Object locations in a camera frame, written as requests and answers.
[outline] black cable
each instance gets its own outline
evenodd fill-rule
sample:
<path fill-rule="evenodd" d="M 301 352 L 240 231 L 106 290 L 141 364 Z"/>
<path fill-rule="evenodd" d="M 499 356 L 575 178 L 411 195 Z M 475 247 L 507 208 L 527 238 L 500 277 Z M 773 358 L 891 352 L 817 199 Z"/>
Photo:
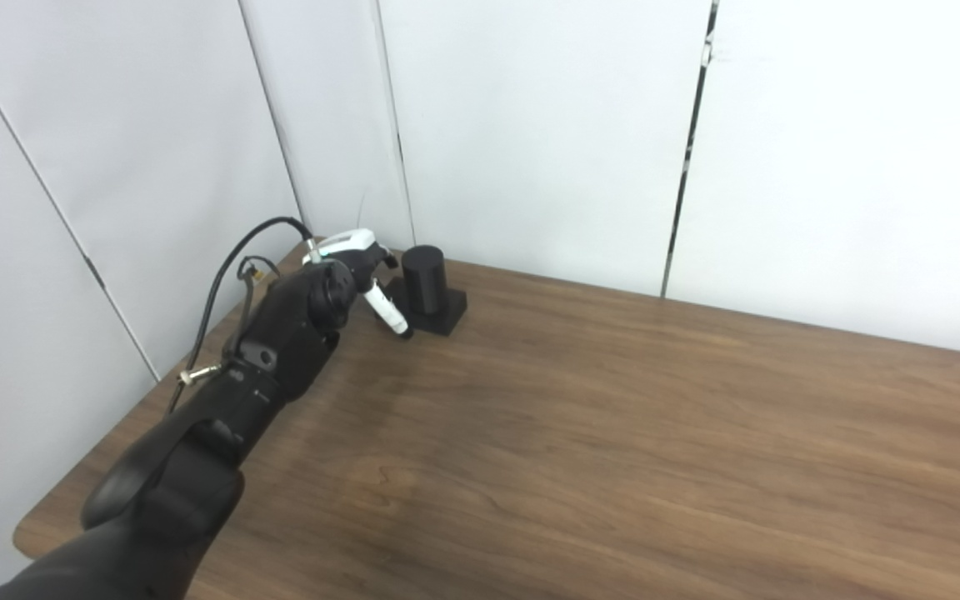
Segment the black cable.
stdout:
<path fill-rule="evenodd" d="M 308 242 L 308 240 L 313 239 L 313 234 L 309 232 L 309 229 L 306 228 L 306 225 L 302 221 L 297 220 L 295 217 L 272 217 L 272 219 L 263 222 L 251 229 L 247 235 L 243 236 L 243 239 L 239 240 L 239 243 L 236 244 L 236 247 L 232 248 L 232 251 L 229 252 L 228 258 L 224 259 L 224 262 L 221 263 L 221 268 L 217 270 L 217 276 L 213 278 L 213 285 L 210 286 L 210 293 L 206 296 L 206 308 L 202 311 L 202 321 L 198 324 L 198 335 L 195 337 L 195 343 L 191 346 L 191 353 L 187 357 L 187 365 L 184 366 L 184 371 L 191 371 L 195 366 L 195 361 L 198 360 L 198 350 L 202 349 L 203 339 L 206 338 L 206 327 L 209 327 L 210 323 L 210 313 L 213 312 L 213 301 L 217 299 L 218 289 L 221 288 L 221 280 L 224 279 L 224 273 L 228 272 L 228 267 L 232 266 L 232 262 L 235 261 L 236 256 L 239 256 L 239 253 L 243 251 L 243 248 L 247 246 L 258 234 L 266 229 L 273 227 L 279 223 L 286 223 L 291 225 L 291 227 L 296 228 L 300 234 L 302 234 L 302 240 Z M 183 392 L 183 381 L 178 381 L 176 383 L 176 390 L 172 391 L 172 398 L 168 400 L 168 407 L 165 409 L 165 415 L 170 415 L 174 410 L 176 410 L 176 403 L 180 400 L 180 394 Z"/>
<path fill-rule="evenodd" d="M 239 323 L 236 334 L 232 337 L 232 355 L 239 356 L 239 345 L 243 342 L 243 330 L 247 329 L 247 321 L 251 316 L 251 302 L 254 300 L 254 267 L 240 277 L 240 281 L 247 285 L 247 296 L 243 298 L 243 312 L 239 314 Z"/>

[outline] white partition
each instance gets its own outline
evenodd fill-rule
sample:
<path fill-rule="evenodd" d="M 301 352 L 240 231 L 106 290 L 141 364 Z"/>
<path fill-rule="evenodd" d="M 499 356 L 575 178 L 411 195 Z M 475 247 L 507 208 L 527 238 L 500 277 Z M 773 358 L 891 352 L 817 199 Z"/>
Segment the white partition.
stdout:
<path fill-rule="evenodd" d="M 708 0 L 381 0 L 417 242 L 659 293 Z"/>
<path fill-rule="evenodd" d="M 152 385 L 0 118 L 0 583 L 24 513 Z"/>
<path fill-rule="evenodd" d="M 233 244 L 298 215 L 232 0 L 0 0 L 0 105 L 161 375 Z M 214 320 L 242 295 L 228 277 Z"/>
<path fill-rule="evenodd" d="M 413 245 L 376 0 L 244 0 L 283 145 L 317 235 Z"/>
<path fill-rule="evenodd" d="M 960 350 L 960 2 L 724 0 L 670 298 Z"/>

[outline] cable connector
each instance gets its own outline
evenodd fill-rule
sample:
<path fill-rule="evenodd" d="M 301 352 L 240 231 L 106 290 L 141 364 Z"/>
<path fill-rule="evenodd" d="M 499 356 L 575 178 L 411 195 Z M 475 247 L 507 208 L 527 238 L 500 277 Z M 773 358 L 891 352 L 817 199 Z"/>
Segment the cable connector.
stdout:
<path fill-rule="evenodd" d="M 221 371 L 221 365 L 216 364 L 205 366 L 203 368 L 197 368 L 194 369 L 194 371 L 187 371 L 187 369 L 184 369 L 184 371 L 181 371 L 180 375 L 177 377 L 179 378 L 180 383 L 183 383 L 185 388 L 189 388 L 198 380 L 206 379 L 218 371 Z"/>

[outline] black square stand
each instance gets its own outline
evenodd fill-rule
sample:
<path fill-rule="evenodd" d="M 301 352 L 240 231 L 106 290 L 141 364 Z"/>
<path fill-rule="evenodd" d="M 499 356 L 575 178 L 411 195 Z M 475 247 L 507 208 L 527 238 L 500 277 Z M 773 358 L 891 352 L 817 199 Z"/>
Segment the black square stand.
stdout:
<path fill-rule="evenodd" d="M 458 320 L 465 314 L 465 308 L 468 308 L 468 301 L 465 299 L 465 292 L 458 289 L 447 289 L 447 305 L 442 311 L 435 312 L 434 315 L 422 315 L 410 311 L 410 301 L 407 300 L 407 285 L 402 277 L 395 277 L 385 286 L 384 292 L 392 299 L 399 311 L 410 323 L 410 327 L 435 333 L 438 335 L 450 335 Z"/>

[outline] wood grain surface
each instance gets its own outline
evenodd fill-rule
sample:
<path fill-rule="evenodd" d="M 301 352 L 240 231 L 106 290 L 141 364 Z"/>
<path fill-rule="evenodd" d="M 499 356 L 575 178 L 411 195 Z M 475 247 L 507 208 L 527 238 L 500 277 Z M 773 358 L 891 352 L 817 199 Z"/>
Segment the wood grain surface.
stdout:
<path fill-rule="evenodd" d="M 248 459 L 190 598 L 960 600 L 960 353 L 464 263 L 448 276 L 469 293 L 450 338 L 403 342 L 355 307 Z M 17 547 L 80 532 L 171 386 Z"/>

